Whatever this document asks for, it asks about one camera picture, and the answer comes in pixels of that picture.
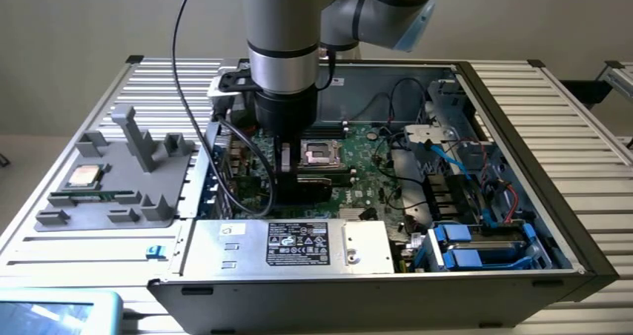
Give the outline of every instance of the blue clip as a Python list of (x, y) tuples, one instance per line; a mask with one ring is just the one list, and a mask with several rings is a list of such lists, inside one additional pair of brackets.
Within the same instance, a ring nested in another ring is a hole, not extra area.
[(415, 254), (415, 259), (413, 259), (413, 267), (419, 268), (421, 266), (421, 260), (424, 259), (424, 253), (425, 249), (424, 247), (419, 247), (417, 253)]
[(523, 224), (523, 232), (524, 232), (524, 236), (527, 237), (527, 239), (531, 242), (534, 242), (535, 241), (535, 231), (534, 231), (534, 227), (530, 224)]
[(160, 245), (149, 246), (145, 251), (146, 259), (165, 259), (165, 247)]
[(455, 259), (450, 252), (442, 254), (442, 259), (444, 259), (444, 267), (450, 270), (455, 268)]
[(490, 212), (490, 209), (486, 208), (482, 210), (482, 216), (483, 216), (483, 224), (488, 227), (488, 228), (495, 228), (498, 225), (496, 225), (496, 222), (492, 220), (492, 214)]
[(450, 250), (456, 268), (478, 269), (483, 266), (476, 250)]
[(432, 229), (435, 231), (435, 238), (436, 238), (436, 241), (438, 242), (443, 242), (446, 241), (446, 233), (444, 233), (444, 229), (438, 226), (436, 228)]
[(451, 242), (468, 242), (472, 240), (471, 231), (467, 225), (442, 225), (444, 229), (446, 239)]
[(528, 268), (530, 264), (531, 264), (531, 257), (526, 256), (520, 258), (518, 261), (515, 261), (514, 263), (510, 263), (508, 265), (486, 265), (483, 269), (487, 271), (523, 270)]

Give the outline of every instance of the metal slat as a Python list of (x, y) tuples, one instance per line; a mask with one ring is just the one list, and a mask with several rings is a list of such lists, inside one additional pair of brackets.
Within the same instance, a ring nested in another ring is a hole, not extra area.
[(630, 213), (633, 198), (628, 196), (567, 196), (564, 198), (578, 214)]
[[(186, 84), (194, 84), (194, 83), (208, 83), (208, 79), (212, 78), (212, 76), (209, 77), (204, 77), (204, 76), (194, 76), (194, 77), (190, 77), (190, 76), (186, 76), (184, 75), (182, 77), (177, 77), (178, 78), (178, 82), (180, 84), (182, 85), (182, 87), (186, 85)], [(136, 85), (136, 84), (168, 84), (168, 85), (172, 85), (173, 84), (173, 78), (172, 77), (168, 77), (168, 76), (132, 76), (129, 78), (129, 82), (133, 82), (132, 84)]]
[(492, 96), (558, 96), (550, 87), (492, 87), (488, 91)]
[(575, 116), (574, 109), (558, 106), (531, 106), (531, 105), (502, 105), (500, 109), (507, 116), (538, 115), (538, 116)]
[(546, 310), (524, 320), (524, 324), (572, 322), (576, 319), (584, 322), (633, 322), (633, 308)]
[[(124, 94), (116, 97), (116, 103), (124, 103), (124, 104), (161, 104), (161, 103), (170, 103), (176, 104), (180, 102), (180, 97), (178, 96), (152, 96), (152, 95), (142, 95), (142, 94)], [(194, 94), (194, 95), (186, 95), (186, 102), (190, 104), (208, 104), (208, 97), (205, 94)]]
[(619, 162), (618, 157), (542, 157), (536, 158), (542, 164), (572, 164), (572, 163), (592, 163), (592, 164), (611, 164)]
[(182, 331), (176, 320), (168, 315), (145, 316), (141, 319), (124, 319), (120, 330), (125, 332), (178, 332)]
[(504, 105), (546, 105), (546, 106), (563, 106), (566, 103), (562, 99), (556, 99), (550, 96), (535, 97), (535, 96), (495, 96), (494, 100), (500, 106)]
[[(627, 256), (630, 256), (630, 255), (633, 255), (633, 243), (631, 242), (604, 243), (603, 245), (600, 245), (600, 250), (604, 253), (604, 255), (607, 255), (607, 256), (612, 256), (612, 255), (627, 255)], [(630, 276), (633, 276), (633, 267), (630, 265), (619, 266), (619, 267), (618, 267), (618, 265), (614, 265), (614, 266), (615, 266), (615, 269), (627, 270), (628, 278), (630, 278)]]
[(542, 79), (483, 79), (483, 84), (488, 88), (498, 87), (550, 87), (548, 83)]
[(602, 289), (600, 293), (633, 292), (633, 281), (619, 280), (612, 282)]
[(125, 273), (136, 273), (146, 275), (146, 279), (160, 273), (166, 272), (168, 262), (104, 262), (93, 260), (88, 262), (44, 262), (44, 263), (16, 263), (14, 265), (2, 266), (2, 276), (29, 276), (45, 273), (48, 276), (66, 276), (68, 274), (81, 274), (90, 277), (93, 274), (112, 273), (112, 270), (124, 270)]
[(598, 151), (607, 151), (608, 148), (606, 145), (600, 144), (567, 144), (567, 145), (552, 145), (552, 144), (536, 144), (526, 142), (527, 146), (530, 147), (531, 151), (538, 150), (574, 150), (574, 151), (584, 151), (584, 150), (598, 150)]
[(576, 172), (615, 172), (624, 173), (631, 169), (624, 165), (543, 165), (546, 172), (563, 172), (563, 171), (576, 171)]
[(578, 218), (590, 233), (633, 232), (633, 214), (584, 214)]
[(560, 302), (550, 305), (547, 309), (603, 309), (633, 308), (633, 298), (628, 293), (598, 292), (579, 302)]
[(630, 179), (633, 178), (633, 171), (624, 172), (547, 172), (551, 179)]
[[(479, 125), (484, 126), (482, 118), (475, 115), (474, 118)], [(578, 116), (508, 116), (507, 119), (512, 123), (514, 127), (520, 126), (544, 126), (544, 127), (587, 127), (586, 122)]]
[(479, 72), (534, 72), (534, 67), (527, 63), (523, 64), (487, 64), (487, 63), (472, 63), (474, 70)]
[(633, 196), (633, 181), (554, 181), (562, 195), (622, 194)]
[(166, 309), (156, 301), (150, 302), (137, 302), (137, 303), (125, 303), (122, 309), (124, 314), (144, 314), (146, 315), (169, 315)]
[(623, 255), (623, 256), (607, 256), (606, 257), (611, 265), (615, 267), (619, 266), (633, 266), (633, 255)]
[(542, 79), (539, 74), (532, 70), (498, 71), (487, 70), (478, 73), (480, 79)]
[[(483, 127), (483, 133), (486, 138), (491, 141), (492, 136), (490, 135), (488, 130)], [(516, 126), (516, 132), (524, 138), (552, 138), (562, 137), (566, 139), (578, 139), (578, 138), (596, 138), (596, 134), (587, 128), (582, 126), (558, 126), (552, 127), (540, 127), (540, 126)]]
[(88, 262), (88, 261), (137, 261), (146, 262), (146, 248), (153, 245), (165, 247), (170, 255), (174, 239), (120, 239), (112, 246), (112, 240), (54, 240), (22, 242), (10, 259), (16, 262)]
[(558, 157), (558, 158), (611, 158), (616, 157), (616, 155), (611, 151), (560, 151), (560, 150), (550, 150), (550, 151), (532, 151), (534, 157)]

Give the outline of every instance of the metal bracket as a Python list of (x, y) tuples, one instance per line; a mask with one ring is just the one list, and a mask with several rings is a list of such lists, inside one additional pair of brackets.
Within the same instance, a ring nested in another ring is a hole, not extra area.
[(252, 79), (249, 69), (225, 72), (218, 79), (217, 88), (223, 93), (256, 92), (261, 90), (261, 87), (257, 86)]
[(186, 258), (188, 246), (190, 245), (194, 227), (196, 223), (193, 219), (184, 220), (173, 243), (173, 253), (170, 255), (168, 272), (180, 276), (184, 272), (184, 260)]
[[(209, 122), (204, 133), (208, 146), (214, 146), (214, 139), (218, 135), (218, 123)], [(186, 198), (178, 203), (177, 210), (180, 212), (180, 219), (192, 219), (197, 214), (197, 206), (200, 204), (201, 188), (204, 187), (204, 180), (208, 174), (208, 163), (210, 159), (206, 156), (204, 149), (197, 151), (196, 164), (190, 172), (189, 182), (184, 184), (181, 195)]]
[(620, 63), (606, 61), (606, 66), (596, 80), (606, 82), (612, 89), (633, 102), (633, 77), (626, 72), (624, 66)]

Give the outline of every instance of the black cable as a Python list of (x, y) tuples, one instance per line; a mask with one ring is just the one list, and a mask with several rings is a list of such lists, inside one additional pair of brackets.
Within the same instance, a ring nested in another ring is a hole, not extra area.
[(482, 191), (479, 190), (478, 183), (472, 180), (467, 181), (467, 187), (470, 190), (464, 189), (468, 198), (472, 200), (474, 207), (476, 208), (476, 218), (475, 221), (478, 223), (478, 218), (482, 215), (483, 208), (487, 208), (486, 198), (483, 197)]
[(393, 95), (388, 96), (388, 108), (387, 108), (387, 124), (395, 120), (395, 109), (393, 109)]
[(373, 104), (375, 100), (376, 100), (380, 96), (385, 96), (385, 97), (387, 97), (387, 101), (391, 100), (388, 94), (385, 94), (384, 92), (376, 93), (376, 94), (372, 96), (372, 98), (369, 99), (367, 105), (364, 105), (364, 107), (360, 109), (360, 111), (357, 112), (357, 114), (353, 115), (351, 118), (348, 118), (347, 121), (351, 122), (352, 120), (356, 120), (357, 117), (359, 117), (360, 115), (363, 115), (364, 111), (367, 111), (368, 107), (371, 107), (371, 105)]
[(6, 167), (10, 165), (9, 159), (0, 153), (0, 167)]
[(417, 207), (419, 205), (423, 205), (423, 204), (427, 204), (428, 202), (427, 201), (423, 201), (423, 202), (419, 202), (419, 203), (415, 203), (413, 205), (409, 205), (408, 207), (395, 207), (393, 205), (391, 205), (391, 197), (393, 196), (393, 193), (397, 189), (401, 189), (401, 187), (397, 187), (395, 188), (391, 193), (388, 193), (388, 196), (387, 196), (387, 199), (384, 201), (384, 204), (387, 204), (387, 207), (389, 207), (391, 209), (395, 209), (395, 210), (407, 210), (407, 209), (411, 209), (411, 208), (415, 208)]
[(327, 70), (329, 72), (327, 83), (323, 87), (316, 88), (317, 92), (325, 90), (332, 85), (333, 72), (336, 71), (336, 52), (333, 50), (327, 50)]
[(393, 97), (395, 97), (395, 89), (397, 88), (397, 86), (403, 83), (403, 82), (412, 82), (417, 85), (419, 89), (420, 89), (420, 92), (421, 92), (421, 123), (425, 122), (425, 88), (424, 88), (424, 85), (412, 77), (405, 77), (405, 78), (401, 78), (400, 80), (397, 80), (393, 84), (393, 87), (391, 88), (391, 101), (393, 100)]
[[(375, 150), (373, 150), (373, 156), (372, 158), (375, 159), (375, 157), (377, 156), (377, 150), (380, 148), (380, 146), (383, 145), (383, 143), (388, 140), (388, 139), (392, 139), (393, 137), (399, 136), (399, 135), (404, 135), (403, 132), (399, 132), (399, 133), (393, 133), (392, 135), (384, 137), (384, 139), (379, 142), (377, 146), (375, 146)], [(419, 185), (421, 188), (424, 187), (424, 185), (421, 184), (421, 182), (419, 182), (416, 179), (411, 179), (411, 178), (405, 178), (405, 177), (397, 177), (397, 176), (393, 176), (391, 174), (388, 174), (387, 172), (384, 172), (380, 167), (379, 167), (379, 164), (376, 163), (375, 164), (375, 169), (383, 174), (383, 176), (391, 178), (391, 179), (395, 179), (395, 180), (399, 180), (399, 181), (407, 181), (407, 182), (412, 182), (415, 183), (416, 185)]]
[(227, 186), (227, 181), (224, 180), (224, 178), (221, 178), (218, 174), (217, 168), (214, 166), (214, 162), (212, 160), (213, 153), (210, 150), (210, 146), (208, 146), (208, 141), (204, 138), (204, 135), (200, 131), (200, 127), (197, 126), (196, 119), (193, 118), (190, 108), (188, 107), (186, 99), (184, 98), (184, 93), (181, 91), (180, 80), (177, 78), (177, 69), (176, 69), (176, 42), (177, 42), (177, 28), (180, 27), (181, 14), (184, 12), (184, 6), (186, 5), (186, 1), (188, 0), (181, 0), (181, 3), (180, 3), (180, 9), (177, 10), (176, 24), (173, 25), (173, 36), (170, 40), (170, 69), (173, 71), (173, 82), (176, 84), (176, 92), (177, 92), (177, 95), (180, 96), (180, 102), (184, 107), (184, 112), (186, 113), (188, 120), (190, 120), (190, 125), (193, 127), (193, 130), (196, 131), (196, 136), (197, 136), (197, 139), (200, 140), (201, 147), (204, 149), (204, 152), (208, 155), (208, 161), (209, 161), (208, 164), (210, 165), (210, 171), (217, 178), (217, 186), (224, 192), (224, 195), (227, 196), (228, 200), (231, 200), (231, 202), (235, 204), (235, 206), (239, 209), (241, 209), (245, 213), (252, 214), (253, 218), (259, 218), (259, 217), (265, 216), (272, 210), (272, 206), (273, 206), (275, 198), (276, 198), (275, 176), (272, 174), (272, 168), (269, 167), (268, 160), (265, 159), (264, 154), (259, 150), (257, 146), (249, 141), (248, 137), (245, 137), (241, 131), (239, 131), (239, 129), (220, 117), (218, 123), (228, 130), (231, 130), (231, 132), (244, 142), (245, 146), (248, 146), (249, 149), (255, 152), (255, 155), (257, 155), (259, 159), (261, 160), (261, 164), (265, 167), (265, 173), (268, 174), (268, 182), (269, 182), (268, 204), (265, 205), (265, 208), (261, 211), (255, 211), (255, 210), (248, 209), (248, 207), (240, 203), (240, 201), (237, 200), (237, 197), (232, 194), (231, 189)]

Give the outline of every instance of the blue cable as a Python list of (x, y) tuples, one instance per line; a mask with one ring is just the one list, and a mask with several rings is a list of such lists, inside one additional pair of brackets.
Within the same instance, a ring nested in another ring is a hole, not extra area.
[(443, 152), (442, 149), (438, 148), (438, 146), (431, 146), (431, 151), (435, 152), (440, 156), (440, 158), (446, 160), (446, 162), (452, 163), (462, 170), (466, 179), (470, 181), (471, 176), (467, 174), (466, 166), (463, 166), (463, 163), (451, 159), (446, 152)]

